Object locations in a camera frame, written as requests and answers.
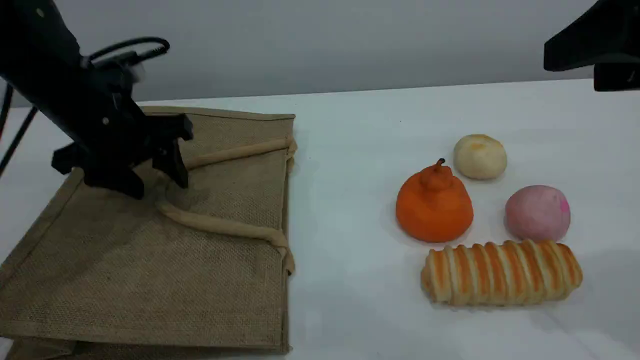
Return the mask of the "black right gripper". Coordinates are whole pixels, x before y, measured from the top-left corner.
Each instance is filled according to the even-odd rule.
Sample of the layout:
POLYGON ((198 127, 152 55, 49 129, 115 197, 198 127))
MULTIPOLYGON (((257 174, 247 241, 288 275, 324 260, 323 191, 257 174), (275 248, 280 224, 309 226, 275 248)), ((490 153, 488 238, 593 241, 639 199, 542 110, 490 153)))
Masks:
POLYGON ((595 64, 593 68, 593 88, 596 92, 638 91, 640 89, 640 64, 595 64))

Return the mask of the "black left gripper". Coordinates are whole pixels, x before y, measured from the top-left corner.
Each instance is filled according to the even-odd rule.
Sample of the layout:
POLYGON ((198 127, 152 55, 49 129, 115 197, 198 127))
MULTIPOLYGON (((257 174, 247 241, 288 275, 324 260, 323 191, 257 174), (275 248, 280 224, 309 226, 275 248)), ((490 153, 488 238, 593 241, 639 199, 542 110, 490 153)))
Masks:
POLYGON ((85 185, 142 199, 145 186, 131 169, 151 160, 152 167, 166 174, 181 189, 189 187, 189 173, 179 141, 194 138, 194 126, 180 112, 146 115, 132 99, 138 82, 137 68, 128 63, 98 63, 90 66, 83 109, 63 129, 73 140, 56 150, 52 166, 62 174, 79 167, 85 185))

